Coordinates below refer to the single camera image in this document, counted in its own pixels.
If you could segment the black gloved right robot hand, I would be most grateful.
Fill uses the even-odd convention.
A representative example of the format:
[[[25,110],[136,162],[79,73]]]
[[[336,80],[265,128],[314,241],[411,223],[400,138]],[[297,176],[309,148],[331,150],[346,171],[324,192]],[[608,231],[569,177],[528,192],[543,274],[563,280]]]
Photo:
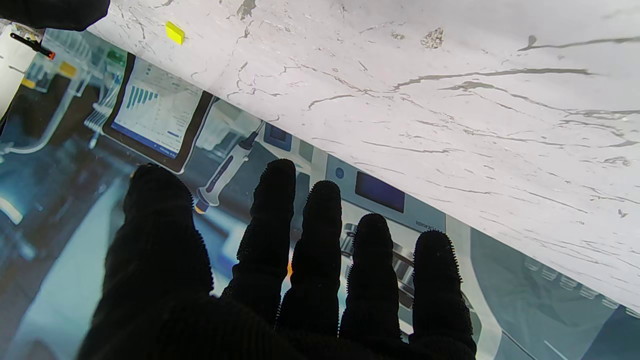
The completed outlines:
[[[110,0],[2,0],[0,16],[31,28],[82,32],[108,14]]]

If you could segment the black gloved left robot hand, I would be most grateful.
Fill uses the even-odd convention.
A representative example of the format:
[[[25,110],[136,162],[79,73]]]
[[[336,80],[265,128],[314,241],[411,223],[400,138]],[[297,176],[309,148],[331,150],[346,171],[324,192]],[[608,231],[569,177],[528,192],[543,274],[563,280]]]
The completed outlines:
[[[130,178],[125,220],[105,258],[102,296],[79,360],[473,360],[457,257],[441,231],[414,246],[413,333],[402,340],[393,240],[377,213],[359,221],[339,314],[341,193],[317,182],[290,257],[297,176],[270,162],[232,278],[210,294],[210,258],[194,201],[173,173],[148,163]]]

